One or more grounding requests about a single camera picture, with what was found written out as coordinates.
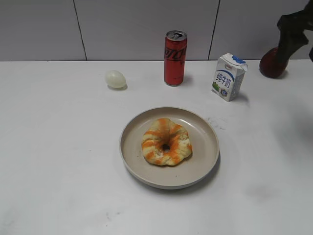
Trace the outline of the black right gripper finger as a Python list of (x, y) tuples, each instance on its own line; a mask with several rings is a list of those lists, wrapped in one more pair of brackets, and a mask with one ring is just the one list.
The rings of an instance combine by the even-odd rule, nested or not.
[(313, 62), (313, 47), (310, 50), (309, 57), (310, 57), (311, 61)]

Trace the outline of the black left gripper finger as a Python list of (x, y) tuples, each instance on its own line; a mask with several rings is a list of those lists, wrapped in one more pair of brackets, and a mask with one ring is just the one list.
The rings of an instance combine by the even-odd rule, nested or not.
[(301, 11), (281, 16), (277, 27), (280, 30), (277, 61), (286, 63), (297, 50), (309, 43), (304, 31), (313, 29), (313, 2), (310, 0)]

